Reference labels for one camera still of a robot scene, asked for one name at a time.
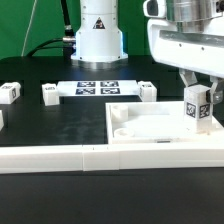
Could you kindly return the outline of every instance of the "warning label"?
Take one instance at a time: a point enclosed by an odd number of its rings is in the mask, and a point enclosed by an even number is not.
[[[97,19],[93,29],[105,29],[105,26],[100,17]]]

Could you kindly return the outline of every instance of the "black table surface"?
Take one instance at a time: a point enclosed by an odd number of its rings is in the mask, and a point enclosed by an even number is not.
[[[197,74],[202,84],[208,77]],[[62,57],[0,61],[0,84],[18,81],[21,97],[0,105],[5,126],[0,146],[107,144],[105,102],[138,102],[137,96],[65,97],[45,107],[41,85],[58,81],[144,80],[158,100],[182,100],[178,70],[149,56],[132,56],[127,66],[90,71]],[[223,104],[214,115],[223,123]],[[0,176],[0,223],[221,224],[224,169],[148,169],[55,172]]]

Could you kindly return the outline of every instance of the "white platform edge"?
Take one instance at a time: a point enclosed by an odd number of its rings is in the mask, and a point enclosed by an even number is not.
[[[223,143],[2,147],[0,173],[224,167]]]

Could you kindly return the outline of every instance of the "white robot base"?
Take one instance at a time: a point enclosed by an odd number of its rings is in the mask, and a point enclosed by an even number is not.
[[[81,27],[76,32],[72,64],[107,69],[126,64],[123,34],[117,27],[117,0],[80,0]]]

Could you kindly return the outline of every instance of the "white tray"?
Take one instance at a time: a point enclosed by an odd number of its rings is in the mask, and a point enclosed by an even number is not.
[[[123,116],[123,120],[119,120],[114,116],[114,108],[122,106],[128,108],[128,113],[125,114],[124,109],[123,115],[115,115]],[[133,144],[222,141],[224,129],[214,117],[209,133],[195,134],[185,127],[183,112],[184,102],[107,103],[108,142]]]

